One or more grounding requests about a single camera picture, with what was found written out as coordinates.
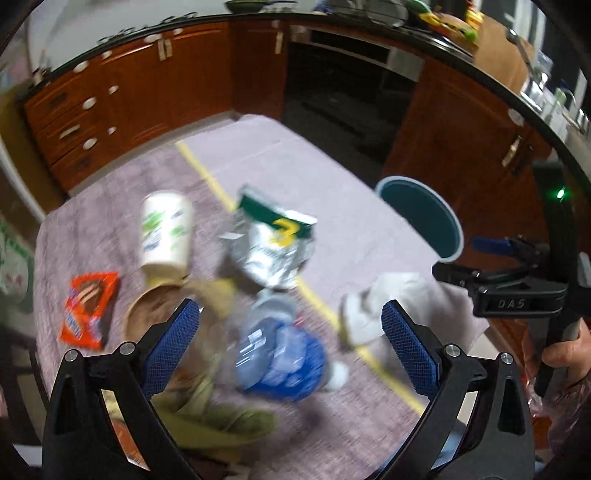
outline yellow tape line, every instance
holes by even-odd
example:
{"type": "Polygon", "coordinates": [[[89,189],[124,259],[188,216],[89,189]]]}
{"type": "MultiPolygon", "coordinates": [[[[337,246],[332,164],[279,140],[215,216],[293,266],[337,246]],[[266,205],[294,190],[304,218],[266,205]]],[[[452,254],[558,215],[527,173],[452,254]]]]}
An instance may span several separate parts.
{"type": "MultiPolygon", "coordinates": [[[[191,165],[203,180],[207,183],[213,194],[222,202],[222,205],[228,212],[233,212],[236,209],[236,202],[234,202],[226,191],[222,188],[219,182],[212,174],[205,168],[205,166],[193,155],[187,144],[182,140],[176,142],[176,146],[180,154],[184,157],[189,165],[191,165]]],[[[322,315],[335,329],[340,332],[342,325],[339,316],[330,309],[330,307],[323,302],[323,300],[314,293],[314,291],[304,282],[302,277],[298,276],[298,288],[301,295],[322,315]]],[[[411,407],[419,415],[423,414],[425,406],[419,401],[416,395],[404,384],[389,375],[382,364],[372,355],[367,347],[358,346],[355,352],[359,357],[374,370],[379,378],[393,390],[402,400],[411,407]]]]}

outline plastic bag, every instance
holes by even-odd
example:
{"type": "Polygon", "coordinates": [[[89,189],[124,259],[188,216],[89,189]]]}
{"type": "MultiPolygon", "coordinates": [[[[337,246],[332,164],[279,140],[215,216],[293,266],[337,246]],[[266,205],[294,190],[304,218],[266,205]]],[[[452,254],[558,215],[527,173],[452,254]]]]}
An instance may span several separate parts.
{"type": "Polygon", "coordinates": [[[100,349],[110,320],[108,307],[116,293],[117,272],[88,273],[74,278],[66,300],[60,340],[73,346],[100,349]]]}

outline bottle cap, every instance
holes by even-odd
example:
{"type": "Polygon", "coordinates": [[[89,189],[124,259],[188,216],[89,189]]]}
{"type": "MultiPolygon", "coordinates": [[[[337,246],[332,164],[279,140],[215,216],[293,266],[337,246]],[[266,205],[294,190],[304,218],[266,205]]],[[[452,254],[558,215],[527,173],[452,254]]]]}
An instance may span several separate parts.
{"type": "Polygon", "coordinates": [[[330,363],[329,368],[330,377],[323,389],[336,392],[343,388],[347,383],[347,380],[349,379],[349,367],[343,362],[334,361],[330,363]]]}

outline paper cup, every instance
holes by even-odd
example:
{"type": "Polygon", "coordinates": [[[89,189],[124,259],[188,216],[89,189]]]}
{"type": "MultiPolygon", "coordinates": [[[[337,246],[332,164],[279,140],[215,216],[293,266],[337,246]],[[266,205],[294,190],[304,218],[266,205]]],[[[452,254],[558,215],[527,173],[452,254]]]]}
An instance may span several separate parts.
{"type": "Polygon", "coordinates": [[[160,190],[144,198],[140,259],[148,278],[187,275],[192,233],[193,206],[182,194],[160,190]]]}

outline metal screw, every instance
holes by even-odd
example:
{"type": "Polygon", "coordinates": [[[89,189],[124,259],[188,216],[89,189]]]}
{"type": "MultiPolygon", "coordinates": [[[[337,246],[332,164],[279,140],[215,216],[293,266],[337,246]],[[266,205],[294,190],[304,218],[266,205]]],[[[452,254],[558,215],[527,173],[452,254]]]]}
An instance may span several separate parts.
{"type": "Polygon", "coordinates": [[[450,343],[445,347],[445,353],[447,353],[449,356],[460,356],[460,353],[462,353],[462,351],[460,350],[460,347],[454,345],[453,343],[450,343]]]}
{"type": "Polygon", "coordinates": [[[66,362],[73,362],[76,360],[76,357],[78,357],[78,352],[76,352],[76,350],[68,350],[64,355],[66,362]]]}
{"type": "Polygon", "coordinates": [[[501,360],[504,364],[511,365],[513,363],[513,357],[510,353],[503,352],[501,353],[501,360]]]}
{"type": "Polygon", "coordinates": [[[125,342],[123,345],[119,347],[119,353],[121,355],[130,355],[134,353],[135,344],[133,342],[125,342]]]}

